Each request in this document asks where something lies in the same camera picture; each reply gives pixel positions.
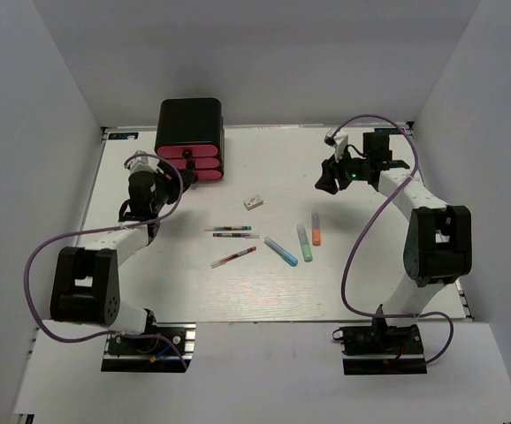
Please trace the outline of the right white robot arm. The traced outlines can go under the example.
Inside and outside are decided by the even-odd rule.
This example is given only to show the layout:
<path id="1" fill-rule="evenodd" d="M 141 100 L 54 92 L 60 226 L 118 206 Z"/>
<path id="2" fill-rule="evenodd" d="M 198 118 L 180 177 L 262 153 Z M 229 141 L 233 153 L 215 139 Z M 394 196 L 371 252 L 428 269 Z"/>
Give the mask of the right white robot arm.
<path id="1" fill-rule="evenodd" d="M 335 194 L 353 182 L 366 182 L 408 221 L 405 274 L 374 314 L 386 322 L 371 331 L 372 343 L 382 352 L 392 352 L 404 340 L 401 327 L 416 323 L 438 292 L 470 272 L 472 216 L 467 207 L 438 198 L 416 176 L 416 169 L 393 158 L 388 134 L 364 133 L 358 156 L 350 154 L 346 134 L 328 132 L 325 142 L 334 153 L 323 161 L 316 189 Z"/>

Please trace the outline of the pink top drawer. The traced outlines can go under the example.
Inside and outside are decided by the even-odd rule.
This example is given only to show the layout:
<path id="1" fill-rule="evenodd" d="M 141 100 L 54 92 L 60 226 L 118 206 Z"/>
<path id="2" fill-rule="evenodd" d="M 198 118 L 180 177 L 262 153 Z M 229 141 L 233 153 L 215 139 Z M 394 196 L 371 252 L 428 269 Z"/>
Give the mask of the pink top drawer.
<path id="1" fill-rule="evenodd" d="M 156 149 L 158 155 L 164 158 L 204 158 L 219 156 L 220 150 L 212 144 L 168 145 Z"/>

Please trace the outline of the white eraser box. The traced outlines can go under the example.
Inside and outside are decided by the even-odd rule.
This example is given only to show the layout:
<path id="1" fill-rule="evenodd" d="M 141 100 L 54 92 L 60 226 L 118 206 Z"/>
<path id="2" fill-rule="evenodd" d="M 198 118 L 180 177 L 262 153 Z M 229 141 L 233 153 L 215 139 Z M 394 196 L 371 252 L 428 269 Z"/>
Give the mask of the white eraser box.
<path id="1" fill-rule="evenodd" d="M 252 210 L 263 205 L 263 198 L 260 195 L 251 196 L 243 201 L 246 210 Z"/>

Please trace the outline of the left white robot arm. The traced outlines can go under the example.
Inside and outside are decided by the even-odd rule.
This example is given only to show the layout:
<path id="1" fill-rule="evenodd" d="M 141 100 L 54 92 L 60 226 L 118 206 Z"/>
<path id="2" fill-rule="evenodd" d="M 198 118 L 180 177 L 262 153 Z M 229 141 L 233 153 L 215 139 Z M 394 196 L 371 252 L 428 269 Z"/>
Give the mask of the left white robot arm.
<path id="1" fill-rule="evenodd" d="M 151 352 L 158 345 L 159 330 L 150 325 L 149 310 L 121 299 L 118 269 L 154 241 L 162 208 L 176 205 L 197 176 L 163 162 L 153 168 L 144 156 L 133 159 L 128 169 L 128 198 L 118 211 L 118 226 L 94 242 L 59 252 L 50 317 L 129 334 L 139 352 Z"/>

